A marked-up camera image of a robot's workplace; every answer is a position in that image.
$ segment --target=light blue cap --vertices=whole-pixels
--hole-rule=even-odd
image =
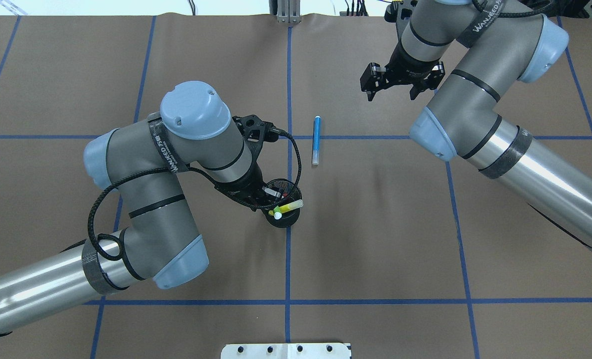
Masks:
[[[551,66],[558,61],[561,54],[569,45],[569,34],[561,27],[555,25],[542,14],[542,32],[540,39],[535,47],[535,53],[531,57],[531,62],[518,80],[527,84],[539,79]]]
[[[422,109],[421,115],[409,131],[409,136],[442,161],[448,162],[457,155],[451,139],[428,107]]]
[[[108,153],[108,143],[110,137],[118,129],[114,129],[107,134],[101,135],[86,145],[84,150],[84,166],[86,172],[93,181],[102,190],[105,190],[112,183],[108,175],[108,166],[106,162],[106,154]]]
[[[161,289],[174,288],[198,277],[209,263],[203,236],[199,234],[152,279]]]
[[[445,4],[445,5],[466,5],[466,4],[471,4],[471,0],[436,0],[436,2],[439,2],[441,4]]]
[[[205,82],[187,81],[175,86],[161,101],[161,118],[170,132],[190,140],[210,139],[232,122],[230,109]]]

